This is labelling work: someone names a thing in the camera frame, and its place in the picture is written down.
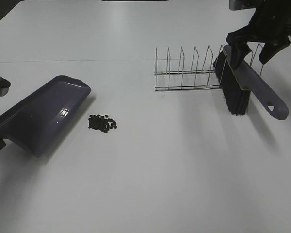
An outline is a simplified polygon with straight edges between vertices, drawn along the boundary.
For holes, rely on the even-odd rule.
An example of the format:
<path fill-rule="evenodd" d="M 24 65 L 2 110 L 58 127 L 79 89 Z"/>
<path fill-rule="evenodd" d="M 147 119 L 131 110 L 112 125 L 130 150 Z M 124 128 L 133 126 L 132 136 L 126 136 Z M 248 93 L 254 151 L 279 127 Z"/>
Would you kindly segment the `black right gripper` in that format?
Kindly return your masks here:
<path fill-rule="evenodd" d="M 248 41 L 265 43 L 259 55 L 262 64 L 291 44 L 288 38 L 283 38 L 291 36 L 291 0 L 249 0 L 246 5 L 255 8 L 248 25 L 229 32 L 226 38 L 231 46 L 230 65 L 233 69 L 237 69 L 251 52 Z"/>

